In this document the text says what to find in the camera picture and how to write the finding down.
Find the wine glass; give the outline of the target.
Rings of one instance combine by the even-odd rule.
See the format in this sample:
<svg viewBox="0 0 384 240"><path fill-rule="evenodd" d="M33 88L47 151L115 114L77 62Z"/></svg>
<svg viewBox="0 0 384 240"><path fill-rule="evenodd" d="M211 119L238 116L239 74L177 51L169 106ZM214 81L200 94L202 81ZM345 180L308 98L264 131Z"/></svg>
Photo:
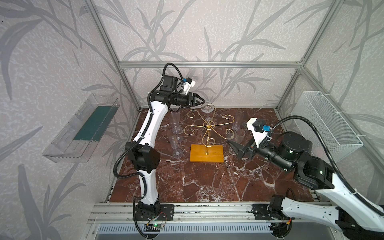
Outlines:
<svg viewBox="0 0 384 240"><path fill-rule="evenodd" d="M234 134L233 134L231 137L229 137L229 139L230 139L231 141L234 141L234 142L240 144L240 143L242 143L242 141L244 140L245 135L246 135L246 131L245 131L244 129L239 128L239 129L237 129L237 130L234 132Z"/></svg>
<svg viewBox="0 0 384 240"><path fill-rule="evenodd" d="M180 108L178 109L170 109L171 113L171 125L173 133L180 135L183 132L183 128L180 126L181 112Z"/></svg>
<svg viewBox="0 0 384 240"><path fill-rule="evenodd" d="M241 129L243 122L244 122L244 112L243 111L238 111L235 114L235 121L233 123L232 129L236 131L237 129Z"/></svg>
<svg viewBox="0 0 384 240"><path fill-rule="evenodd" d="M170 138L171 138L171 142L173 144L179 144L179 143L181 143L184 140L183 136L177 135L177 134L171 134Z"/></svg>
<svg viewBox="0 0 384 240"><path fill-rule="evenodd" d="M204 103L201 105L201 111L203 114L203 119L205 122L210 123L213 121L213 117L215 115L216 108L212 103Z"/></svg>
<svg viewBox="0 0 384 240"><path fill-rule="evenodd" d="M183 151L182 149L179 147L179 144L173 144L171 142L171 138L169 137L169 140L170 140L170 144L171 144L171 147L173 149L173 158L175 159L181 159L183 157Z"/></svg>

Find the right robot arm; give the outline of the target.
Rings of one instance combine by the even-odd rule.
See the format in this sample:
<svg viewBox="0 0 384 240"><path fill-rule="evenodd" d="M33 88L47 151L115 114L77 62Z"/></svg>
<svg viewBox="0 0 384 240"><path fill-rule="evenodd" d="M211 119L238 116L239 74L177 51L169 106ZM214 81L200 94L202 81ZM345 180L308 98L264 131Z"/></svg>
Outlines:
<svg viewBox="0 0 384 240"><path fill-rule="evenodd" d="M245 146L229 140L237 157L249 159L259 155L281 169L293 172L294 180L333 203L314 206L289 197L273 195L267 212L278 219L304 218L339 230L350 240L382 240L384 209L359 193L353 193L343 183L336 168L312 156L312 143L294 132L285 132L278 147L250 140Z"/></svg>

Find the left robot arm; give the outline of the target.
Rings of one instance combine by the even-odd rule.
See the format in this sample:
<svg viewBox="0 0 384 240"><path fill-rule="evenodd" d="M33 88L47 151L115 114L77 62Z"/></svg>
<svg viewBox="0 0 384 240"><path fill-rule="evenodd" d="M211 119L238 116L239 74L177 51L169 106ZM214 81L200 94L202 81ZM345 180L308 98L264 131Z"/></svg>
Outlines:
<svg viewBox="0 0 384 240"><path fill-rule="evenodd" d="M142 192L141 199L134 206L134 220L150 220L161 212L156 183L156 168L161 155L155 150L156 137L170 106L190 108L205 103L198 94L190 92L194 85L191 78L179 82L177 77L164 75L160 85L148 94L149 111L140 131L133 142L126 143L128 159L139 174Z"/></svg>

